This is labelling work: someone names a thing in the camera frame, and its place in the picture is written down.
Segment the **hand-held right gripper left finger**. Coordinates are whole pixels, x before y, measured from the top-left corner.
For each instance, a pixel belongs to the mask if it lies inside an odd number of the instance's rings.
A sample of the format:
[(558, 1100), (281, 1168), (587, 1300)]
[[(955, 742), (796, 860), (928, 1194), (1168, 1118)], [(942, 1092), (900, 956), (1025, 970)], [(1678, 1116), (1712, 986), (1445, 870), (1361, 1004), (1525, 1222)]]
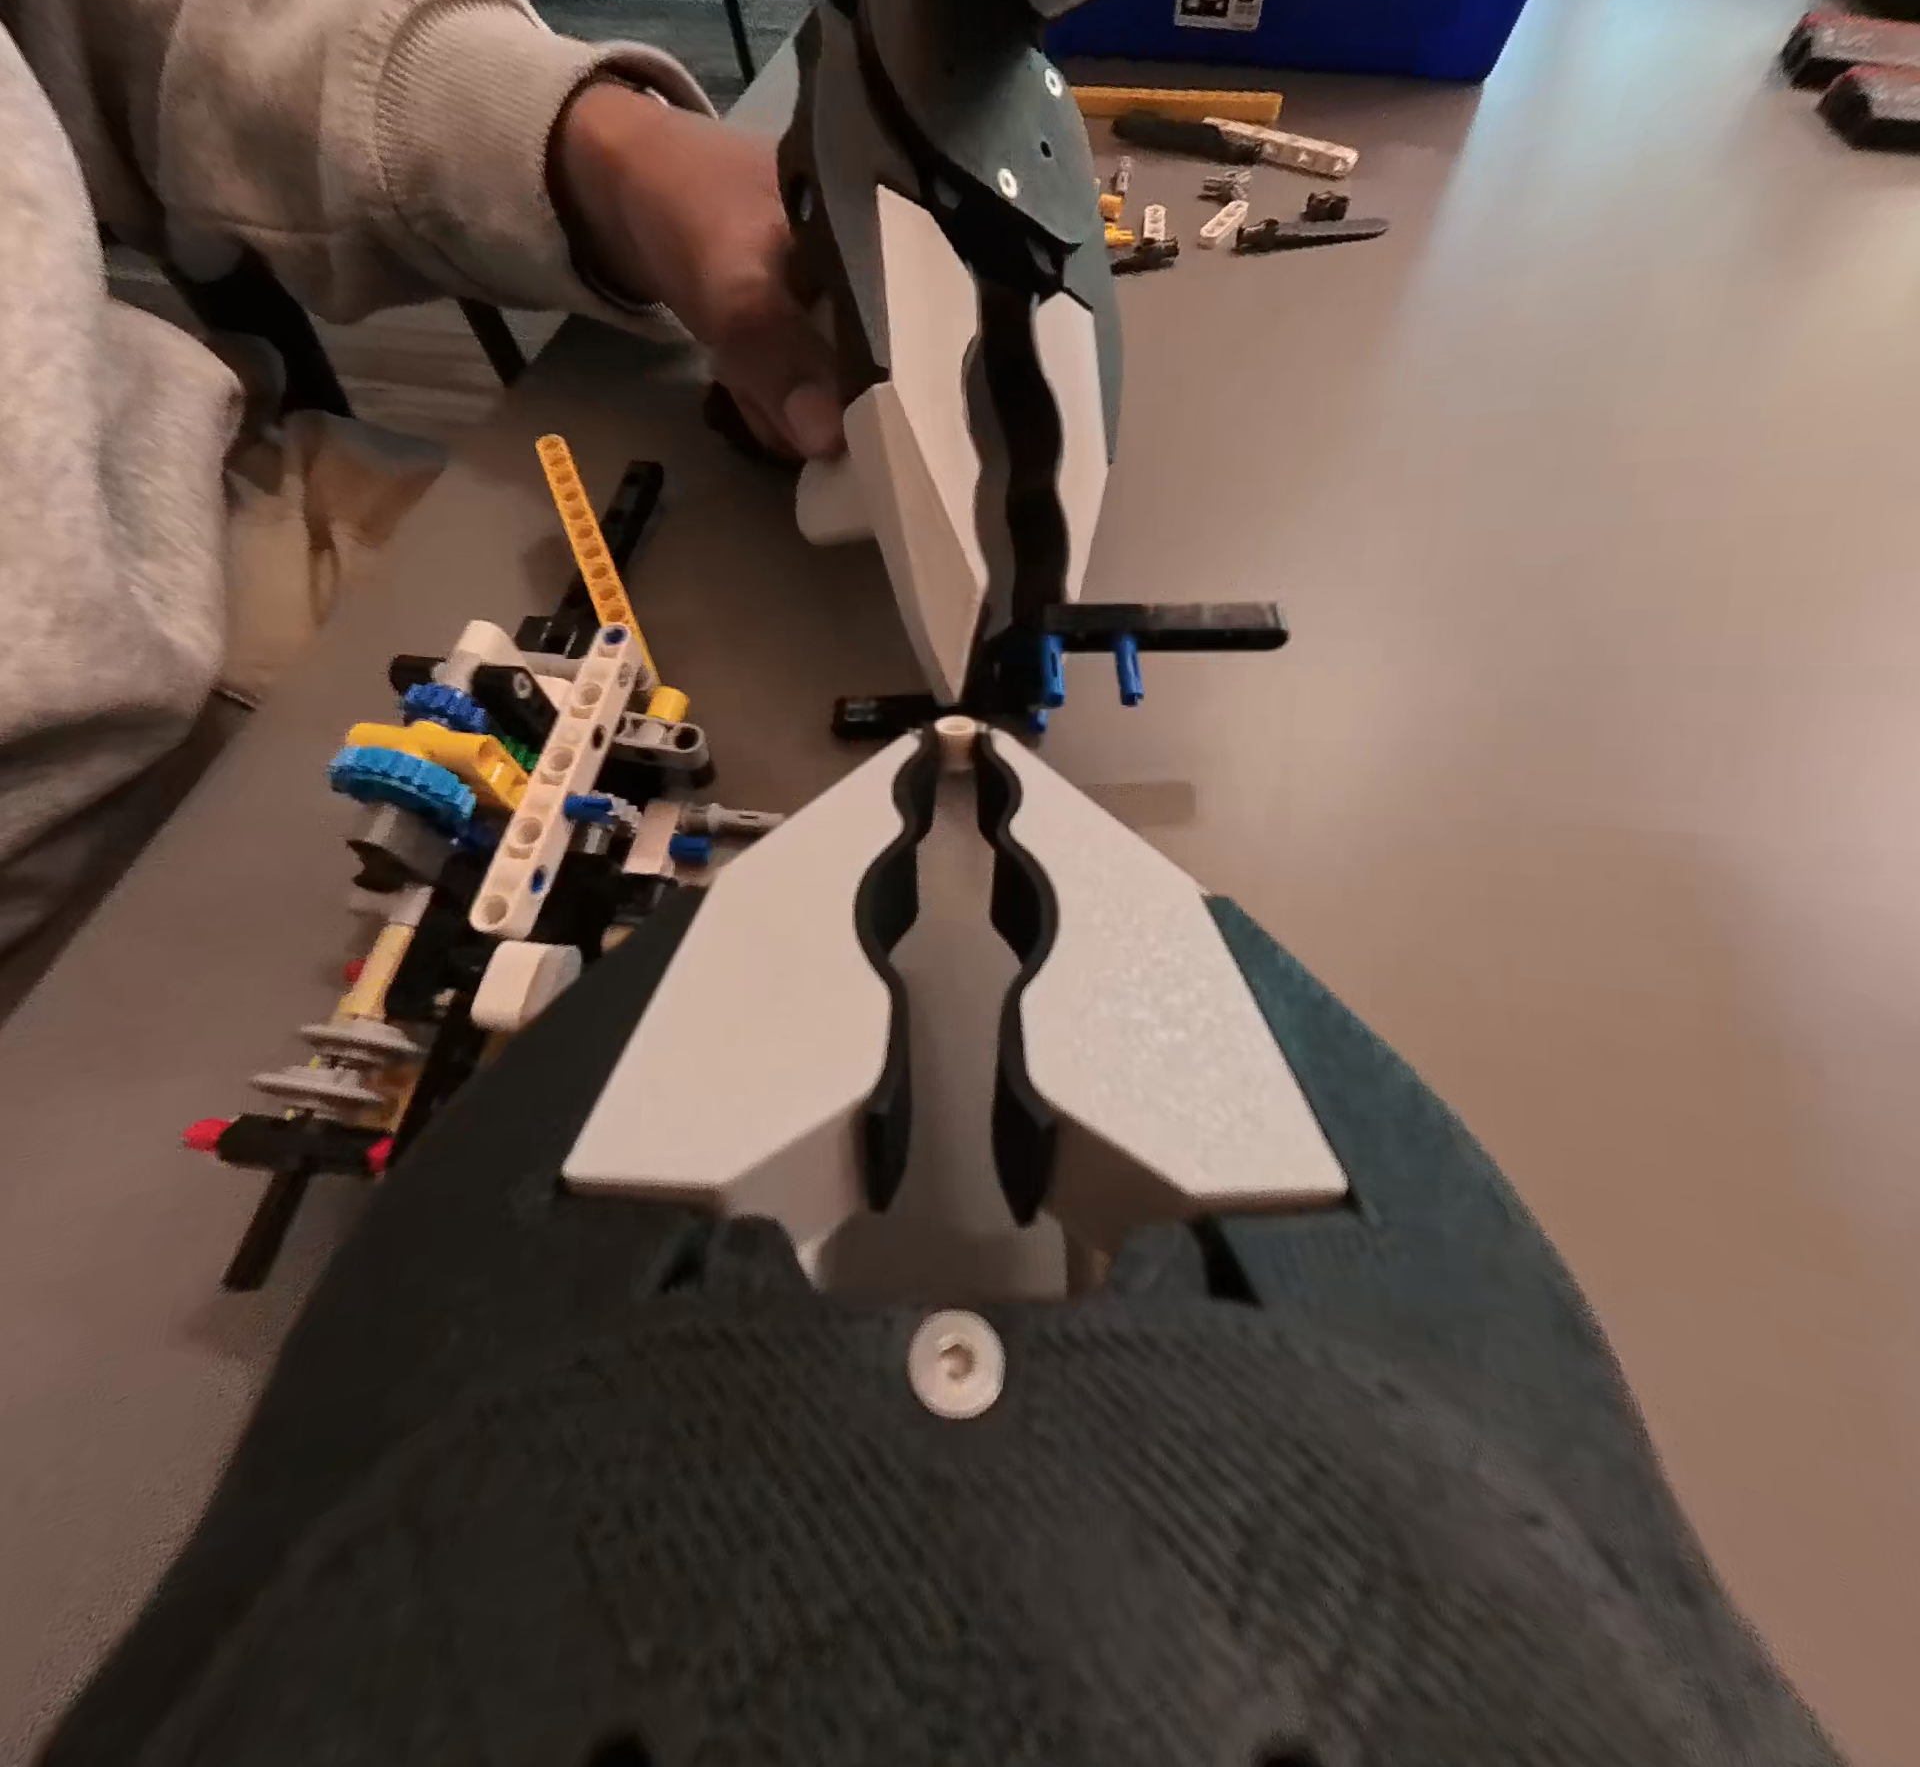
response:
[(725, 868), (563, 1164), (580, 1196), (768, 1220), (805, 1250), (907, 1176), (922, 736)]

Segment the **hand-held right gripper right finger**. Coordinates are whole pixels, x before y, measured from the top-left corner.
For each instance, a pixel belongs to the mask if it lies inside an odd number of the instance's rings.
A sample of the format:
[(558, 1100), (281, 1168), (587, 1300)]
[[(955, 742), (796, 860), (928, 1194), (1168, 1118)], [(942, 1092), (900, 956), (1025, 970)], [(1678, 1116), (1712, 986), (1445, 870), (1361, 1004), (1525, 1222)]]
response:
[(1348, 1204), (1203, 884), (1008, 732), (977, 736), (1011, 976), (989, 1088), (996, 1292), (1070, 1292), (1141, 1232)]

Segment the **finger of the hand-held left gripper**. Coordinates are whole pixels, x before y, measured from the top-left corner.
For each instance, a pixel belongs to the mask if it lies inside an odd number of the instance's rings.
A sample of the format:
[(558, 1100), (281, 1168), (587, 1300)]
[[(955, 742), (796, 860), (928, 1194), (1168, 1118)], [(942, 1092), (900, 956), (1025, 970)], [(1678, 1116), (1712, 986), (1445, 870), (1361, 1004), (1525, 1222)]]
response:
[(1112, 471), (1100, 333), (1068, 293), (996, 293), (996, 659), (1083, 599)]
[(844, 461), (816, 467), (801, 525), (871, 539), (928, 694), (960, 704), (1014, 621), (1022, 545), (1017, 399), (1041, 373), (1034, 295), (982, 285), (915, 199), (876, 191), (876, 381), (846, 409)]

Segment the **long black lego beam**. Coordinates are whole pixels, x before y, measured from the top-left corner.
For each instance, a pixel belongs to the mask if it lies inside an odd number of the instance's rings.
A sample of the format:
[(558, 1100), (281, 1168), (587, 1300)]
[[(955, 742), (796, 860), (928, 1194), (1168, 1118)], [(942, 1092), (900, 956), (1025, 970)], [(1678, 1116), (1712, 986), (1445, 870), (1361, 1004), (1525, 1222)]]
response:
[(1139, 710), (1146, 698), (1144, 665), (1154, 657), (1274, 655), (1288, 641), (1274, 603), (1052, 603), (986, 639), (955, 708), (1041, 734), (1066, 706), (1072, 661), (1104, 666), (1118, 704)]

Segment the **person's left forearm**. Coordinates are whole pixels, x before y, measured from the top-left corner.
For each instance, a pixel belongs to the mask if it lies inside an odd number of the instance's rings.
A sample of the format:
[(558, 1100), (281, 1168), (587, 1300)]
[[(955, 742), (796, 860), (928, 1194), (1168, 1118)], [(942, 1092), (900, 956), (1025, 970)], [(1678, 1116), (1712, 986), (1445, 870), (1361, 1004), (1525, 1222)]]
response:
[(589, 89), (712, 119), (684, 69), (529, 0), (4, 0), (4, 153), (157, 257), (250, 251), (349, 325), (435, 297), (613, 319), (557, 195)]

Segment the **cluster of tiny lego parts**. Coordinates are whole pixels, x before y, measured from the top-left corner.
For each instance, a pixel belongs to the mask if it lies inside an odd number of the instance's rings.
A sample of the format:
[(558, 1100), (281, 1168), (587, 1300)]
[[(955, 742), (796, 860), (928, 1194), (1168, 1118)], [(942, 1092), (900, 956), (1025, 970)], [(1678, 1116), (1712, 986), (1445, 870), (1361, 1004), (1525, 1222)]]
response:
[(1116, 277), (1162, 273), (1189, 251), (1234, 253), (1232, 247), (1203, 251), (1198, 231), (1231, 201), (1246, 199), (1248, 223), (1265, 219), (1359, 219), (1355, 199), (1340, 187), (1308, 181), (1292, 207), (1274, 205), (1284, 193), (1280, 175), (1262, 167), (1162, 165), (1149, 175), (1144, 157), (1123, 153), (1108, 163), (1098, 185), (1098, 213), (1108, 261)]

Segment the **partly built lego model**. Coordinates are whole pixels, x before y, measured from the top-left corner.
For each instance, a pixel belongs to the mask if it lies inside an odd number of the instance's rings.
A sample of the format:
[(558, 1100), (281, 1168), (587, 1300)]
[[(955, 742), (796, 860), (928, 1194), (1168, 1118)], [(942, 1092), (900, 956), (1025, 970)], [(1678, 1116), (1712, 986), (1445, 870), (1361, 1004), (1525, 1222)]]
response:
[(572, 581), (514, 631), (470, 623), (445, 657), (391, 665), (395, 718), (355, 724), (327, 770), (361, 814), (362, 950), (300, 1060), (256, 1074), (252, 1108), (183, 1134), (265, 1184), (228, 1296), (271, 1280), (317, 1182), (381, 1180), (678, 886), (782, 824), (712, 800), (708, 736), (638, 629), (629, 569), (661, 465), (631, 465), (596, 513), (563, 437), (536, 459)]

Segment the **long white lego beam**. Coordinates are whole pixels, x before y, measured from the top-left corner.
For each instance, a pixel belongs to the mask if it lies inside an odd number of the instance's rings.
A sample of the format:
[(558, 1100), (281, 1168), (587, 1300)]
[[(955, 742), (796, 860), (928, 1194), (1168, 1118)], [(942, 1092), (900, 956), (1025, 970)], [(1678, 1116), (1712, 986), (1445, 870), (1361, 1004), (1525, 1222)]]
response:
[(1251, 167), (1258, 161), (1265, 167), (1328, 183), (1350, 181), (1361, 167), (1356, 149), (1224, 119), (1210, 119), (1205, 127), (1224, 139), (1224, 159), (1232, 165)]

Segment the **person's left hand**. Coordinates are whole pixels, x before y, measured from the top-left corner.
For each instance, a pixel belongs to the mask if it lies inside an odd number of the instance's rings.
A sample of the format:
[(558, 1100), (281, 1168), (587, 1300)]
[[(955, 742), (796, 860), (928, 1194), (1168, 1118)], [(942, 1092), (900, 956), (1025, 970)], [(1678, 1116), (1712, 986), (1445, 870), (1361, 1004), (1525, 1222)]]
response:
[(578, 91), (550, 139), (549, 191), (583, 281), (664, 311), (765, 451), (841, 457), (836, 361), (799, 275), (772, 149), (615, 79)]

